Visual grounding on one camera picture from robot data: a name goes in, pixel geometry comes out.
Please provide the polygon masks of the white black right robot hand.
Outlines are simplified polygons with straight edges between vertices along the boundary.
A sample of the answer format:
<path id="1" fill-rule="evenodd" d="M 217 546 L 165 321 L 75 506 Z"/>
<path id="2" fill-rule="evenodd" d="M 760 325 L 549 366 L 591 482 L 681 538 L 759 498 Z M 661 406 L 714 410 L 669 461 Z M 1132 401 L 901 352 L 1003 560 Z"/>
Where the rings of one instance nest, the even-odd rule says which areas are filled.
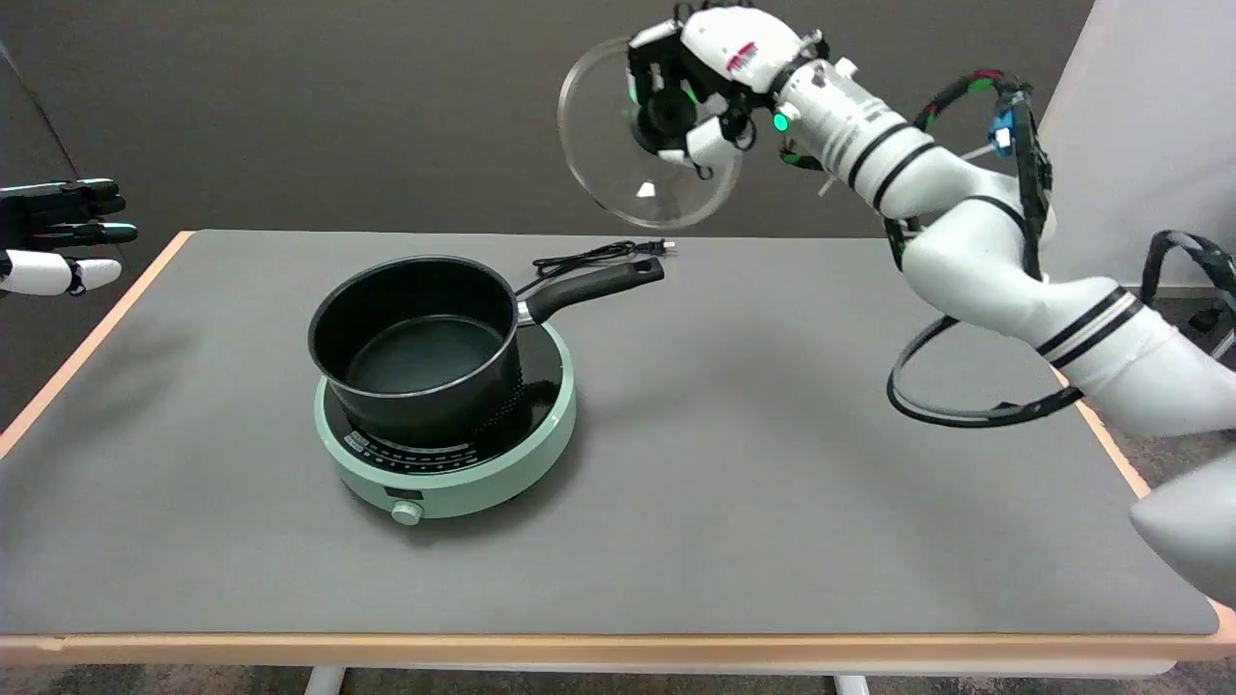
<path id="1" fill-rule="evenodd" d="M 679 2 L 627 45 L 632 139 L 709 181 L 756 142 L 753 114 L 776 113 L 790 75 L 829 56 L 822 31 L 800 35 L 750 1 Z"/>

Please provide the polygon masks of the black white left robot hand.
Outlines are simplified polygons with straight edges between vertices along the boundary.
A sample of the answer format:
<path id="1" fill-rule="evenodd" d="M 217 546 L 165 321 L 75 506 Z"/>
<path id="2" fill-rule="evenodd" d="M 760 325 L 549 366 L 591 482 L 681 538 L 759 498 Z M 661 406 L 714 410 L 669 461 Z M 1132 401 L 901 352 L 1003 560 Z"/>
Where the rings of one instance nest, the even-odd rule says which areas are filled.
<path id="1" fill-rule="evenodd" d="M 135 225 L 104 220 L 125 209 L 120 185 L 110 178 L 4 185 L 2 294 L 82 296 L 115 282 L 124 272 L 120 261 L 63 251 L 136 240 Z"/>

